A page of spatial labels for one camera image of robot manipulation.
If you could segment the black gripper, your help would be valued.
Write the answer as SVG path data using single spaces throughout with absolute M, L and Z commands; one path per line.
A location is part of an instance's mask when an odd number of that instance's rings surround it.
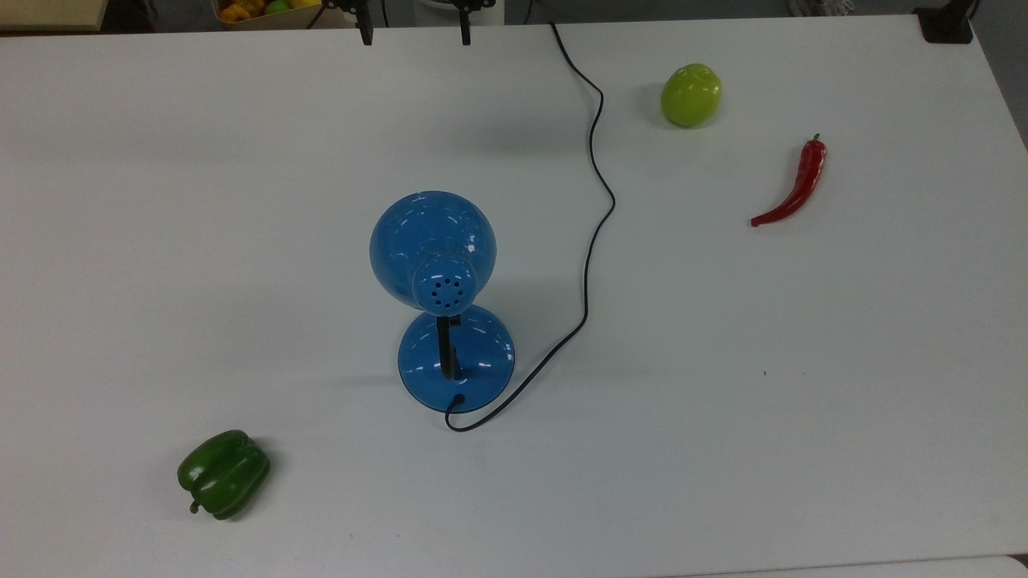
M 327 10 L 343 10 L 356 12 L 357 29 L 360 31 L 364 45 L 373 43 L 373 19 L 367 5 L 369 1 L 322 1 Z M 438 10 L 458 11 L 458 28 L 462 45 L 471 45 L 470 15 L 478 10 L 489 10 L 498 4 L 495 1 L 421 1 L 423 5 L 438 8 Z

